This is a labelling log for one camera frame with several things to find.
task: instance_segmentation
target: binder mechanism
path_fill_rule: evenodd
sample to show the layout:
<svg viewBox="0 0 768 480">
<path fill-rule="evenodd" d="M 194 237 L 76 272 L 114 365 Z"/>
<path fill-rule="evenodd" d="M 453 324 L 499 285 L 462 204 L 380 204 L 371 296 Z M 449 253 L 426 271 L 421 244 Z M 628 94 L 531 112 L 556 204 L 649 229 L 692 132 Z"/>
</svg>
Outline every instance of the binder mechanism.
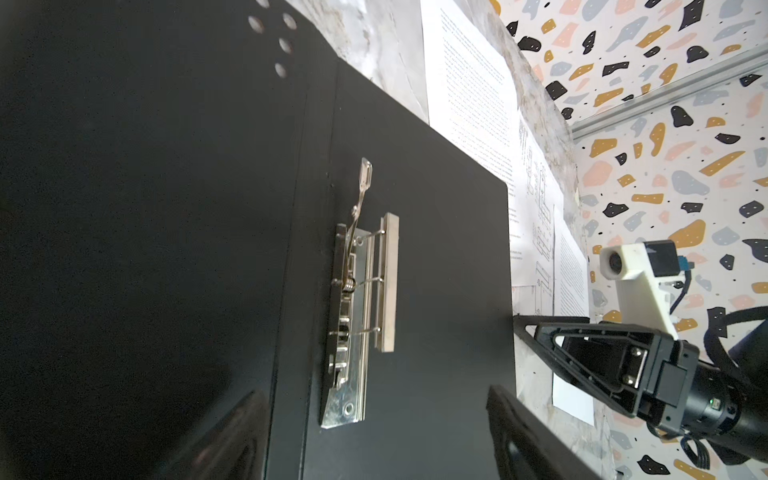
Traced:
<svg viewBox="0 0 768 480">
<path fill-rule="evenodd" d="M 352 223 L 336 225 L 333 278 L 323 375 L 325 399 L 321 426 L 332 429 L 366 417 L 366 383 L 370 337 L 377 350 L 395 350 L 397 255 L 400 219 L 387 213 L 379 230 L 357 228 L 362 199 L 371 186 L 372 165 L 360 165 L 360 194 Z M 378 249 L 374 243 L 378 240 Z M 378 250 L 378 270 L 373 272 Z M 371 324 L 371 313 L 375 313 Z"/>
</svg>

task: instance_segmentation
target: tabletop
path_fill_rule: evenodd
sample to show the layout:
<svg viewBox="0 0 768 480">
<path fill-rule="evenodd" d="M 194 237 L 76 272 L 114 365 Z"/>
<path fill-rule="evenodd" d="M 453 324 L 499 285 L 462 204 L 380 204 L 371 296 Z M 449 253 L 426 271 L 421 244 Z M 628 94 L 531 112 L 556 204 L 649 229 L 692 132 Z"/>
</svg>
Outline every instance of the tabletop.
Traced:
<svg viewBox="0 0 768 480">
<path fill-rule="evenodd" d="M 424 41 L 415 0 L 288 0 L 323 34 L 336 53 L 414 115 L 429 122 Z M 488 0 L 457 0 L 459 8 L 501 54 L 515 81 L 518 108 L 544 151 L 564 194 L 564 219 L 586 255 L 570 128 Z M 518 311 L 531 287 L 513 289 Z M 552 373 L 515 338 L 518 398 L 603 478 L 614 477 L 610 410 L 595 401 L 595 427 L 552 405 Z"/>
</svg>

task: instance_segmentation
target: camera lens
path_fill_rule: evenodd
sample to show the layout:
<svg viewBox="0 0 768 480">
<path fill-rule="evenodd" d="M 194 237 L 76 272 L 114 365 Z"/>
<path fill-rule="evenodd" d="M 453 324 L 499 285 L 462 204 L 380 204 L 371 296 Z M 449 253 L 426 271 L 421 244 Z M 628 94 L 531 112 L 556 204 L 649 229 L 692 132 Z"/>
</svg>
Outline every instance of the camera lens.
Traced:
<svg viewBox="0 0 768 480">
<path fill-rule="evenodd" d="M 618 253 L 613 252 L 611 256 L 608 257 L 608 266 L 613 273 L 616 273 L 617 275 L 621 273 L 621 256 Z"/>
</svg>

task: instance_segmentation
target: marble table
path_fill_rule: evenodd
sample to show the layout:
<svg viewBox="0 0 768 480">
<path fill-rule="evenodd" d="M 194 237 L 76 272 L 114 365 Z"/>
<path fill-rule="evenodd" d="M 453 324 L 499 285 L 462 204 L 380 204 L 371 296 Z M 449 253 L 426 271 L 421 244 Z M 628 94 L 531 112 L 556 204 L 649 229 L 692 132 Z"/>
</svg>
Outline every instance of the marble table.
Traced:
<svg viewBox="0 0 768 480">
<path fill-rule="evenodd" d="M 312 21 L 341 58 L 413 114 L 429 122 L 419 0 L 288 2 Z M 456 0 L 456 3 L 507 61 L 515 80 L 518 106 L 565 195 L 565 221 L 586 254 L 570 128 L 491 3 L 488 0 Z M 513 309 L 530 302 L 532 297 L 531 287 L 514 289 Z M 595 402 L 595 427 L 556 409 L 551 404 L 551 370 L 517 338 L 515 350 L 518 398 L 593 470 L 603 478 L 613 479 L 610 409 Z"/>
</svg>

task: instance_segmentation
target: terrazzo wall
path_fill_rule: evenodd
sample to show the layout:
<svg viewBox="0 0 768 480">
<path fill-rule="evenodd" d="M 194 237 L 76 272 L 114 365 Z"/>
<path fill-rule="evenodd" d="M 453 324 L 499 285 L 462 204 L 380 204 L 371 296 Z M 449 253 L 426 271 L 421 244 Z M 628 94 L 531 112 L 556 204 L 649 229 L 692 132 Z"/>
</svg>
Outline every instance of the terrazzo wall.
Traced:
<svg viewBox="0 0 768 480">
<path fill-rule="evenodd" d="M 491 0 L 569 123 L 768 43 L 766 0 Z"/>
<path fill-rule="evenodd" d="M 667 238 L 696 264 L 674 322 L 704 359 L 709 325 L 724 313 L 768 304 L 767 95 L 763 68 L 577 143 L 595 316 L 621 321 L 614 285 L 600 274 L 600 249 Z M 723 345 L 729 349 L 755 326 L 721 327 Z M 614 420 L 614 458 L 624 478 L 768 476 L 766 464 L 726 467 L 711 450 L 712 469 L 697 470 L 679 443 L 662 443 L 638 419 Z"/>
</svg>

